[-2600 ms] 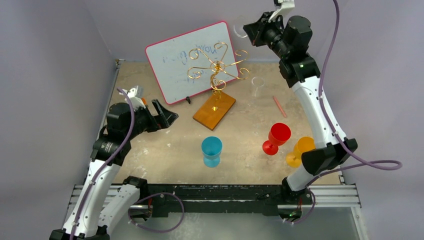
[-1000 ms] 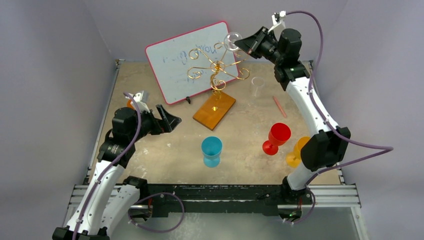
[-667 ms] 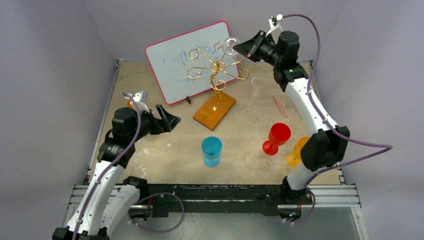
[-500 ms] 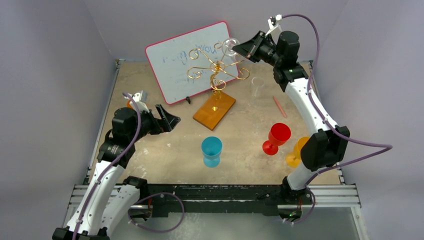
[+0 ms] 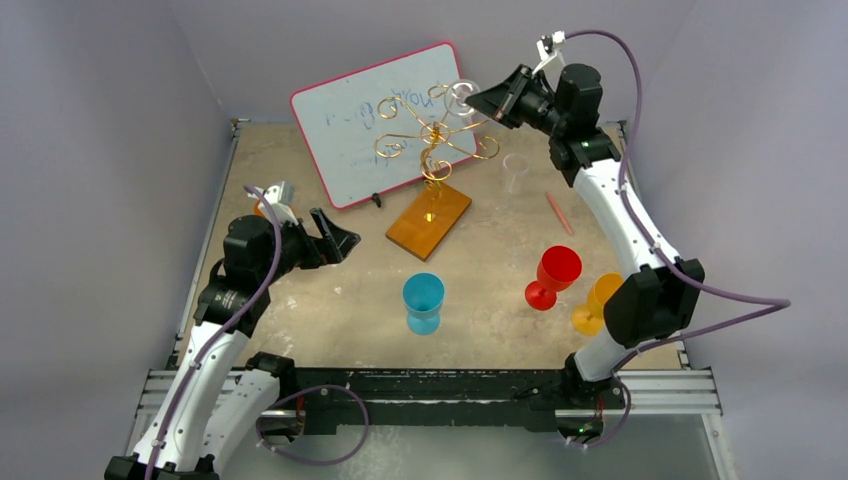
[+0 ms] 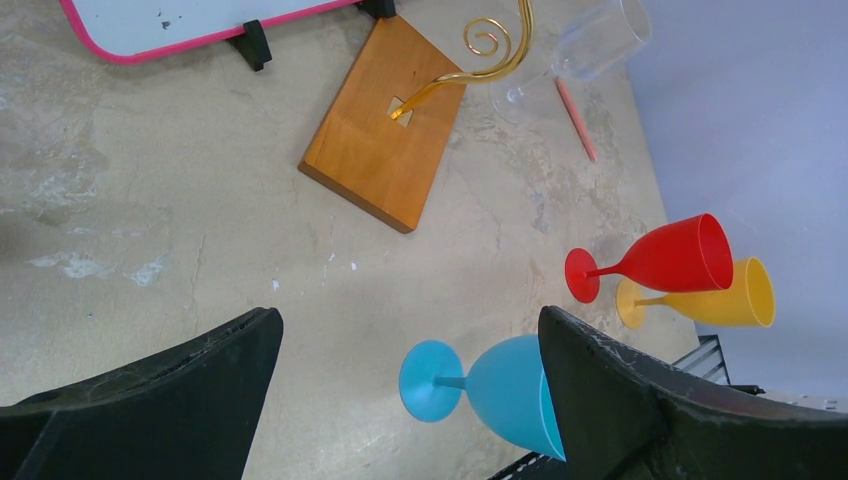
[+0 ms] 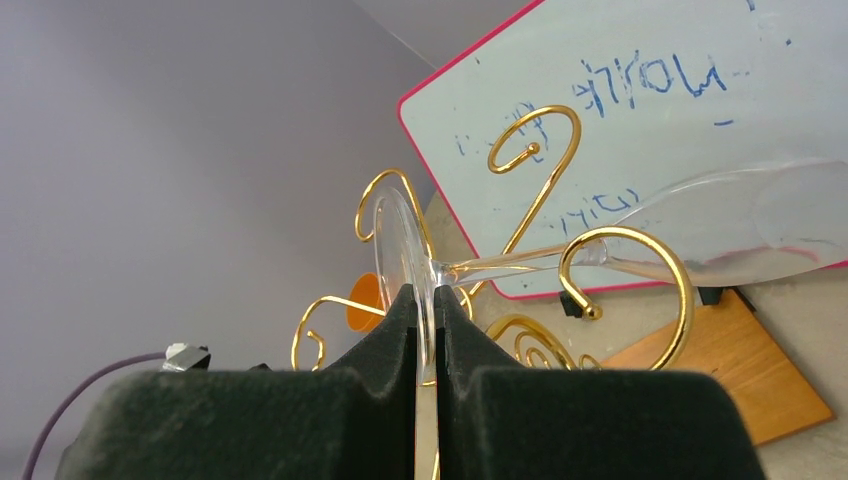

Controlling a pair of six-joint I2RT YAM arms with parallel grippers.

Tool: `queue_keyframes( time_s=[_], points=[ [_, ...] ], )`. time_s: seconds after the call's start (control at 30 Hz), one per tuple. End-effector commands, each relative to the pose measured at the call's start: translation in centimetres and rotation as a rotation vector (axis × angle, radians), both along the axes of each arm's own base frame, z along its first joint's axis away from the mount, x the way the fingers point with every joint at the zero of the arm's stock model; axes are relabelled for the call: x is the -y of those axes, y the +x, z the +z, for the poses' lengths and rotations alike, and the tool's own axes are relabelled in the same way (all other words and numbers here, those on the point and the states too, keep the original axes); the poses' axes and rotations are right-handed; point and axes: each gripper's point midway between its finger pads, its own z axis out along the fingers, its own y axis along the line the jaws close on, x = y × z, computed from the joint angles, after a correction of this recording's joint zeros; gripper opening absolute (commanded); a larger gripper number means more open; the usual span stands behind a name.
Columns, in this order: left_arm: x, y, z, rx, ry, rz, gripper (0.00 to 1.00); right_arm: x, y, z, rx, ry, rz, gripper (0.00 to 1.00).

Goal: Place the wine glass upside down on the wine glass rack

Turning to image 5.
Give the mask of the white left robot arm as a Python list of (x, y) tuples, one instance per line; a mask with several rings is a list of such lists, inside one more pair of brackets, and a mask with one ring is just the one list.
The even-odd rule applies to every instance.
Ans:
[(233, 220), (223, 256), (198, 297), (183, 362), (150, 426), (131, 454), (110, 459), (107, 479), (218, 479), (248, 424), (266, 401), (284, 409), (297, 399), (291, 359), (259, 353), (248, 362), (245, 384), (216, 404), (234, 362), (270, 304), (269, 286), (292, 270), (339, 264), (359, 244), (358, 234), (310, 211), (320, 234), (299, 219), (274, 215)]

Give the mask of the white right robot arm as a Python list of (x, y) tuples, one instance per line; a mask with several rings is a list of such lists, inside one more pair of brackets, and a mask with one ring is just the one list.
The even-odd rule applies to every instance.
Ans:
[(546, 134), (552, 164), (590, 208), (615, 251), (624, 282), (604, 307), (601, 332), (566, 361), (561, 392), (576, 407), (599, 396), (600, 382), (628, 354), (689, 326), (699, 292), (683, 279), (705, 277), (698, 260), (682, 259), (661, 234), (650, 232), (649, 217), (628, 191), (623, 157), (597, 125), (602, 95), (598, 71), (571, 64), (556, 89), (520, 66), (502, 83), (464, 100), (503, 126), (527, 124)]

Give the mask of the orange plastic wine glass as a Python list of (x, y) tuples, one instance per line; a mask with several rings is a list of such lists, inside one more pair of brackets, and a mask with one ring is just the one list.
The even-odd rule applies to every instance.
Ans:
[(265, 213), (264, 205), (260, 200), (257, 200), (255, 202), (254, 207), (253, 207), (253, 213), (257, 216), (261, 216), (262, 218), (268, 219), (268, 217)]

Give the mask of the clear wine glass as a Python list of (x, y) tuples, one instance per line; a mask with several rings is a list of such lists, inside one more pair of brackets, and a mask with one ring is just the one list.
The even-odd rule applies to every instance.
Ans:
[[(434, 98), (442, 99), (445, 109), (445, 113), (439, 121), (438, 141), (456, 151), (463, 152), (468, 157), (479, 158), (476, 130), (486, 120), (477, 110), (469, 106), (466, 100), (472, 94), (479, 93), (480, 87), (472, 80), (458, 79), (450, 84), (437, 84), (432, 87), (432, 90)], [(471, 135), (472, 144), (470, 147), (464, 147), (452, 140), (454, 134), (462, 134), (463, 132)]]

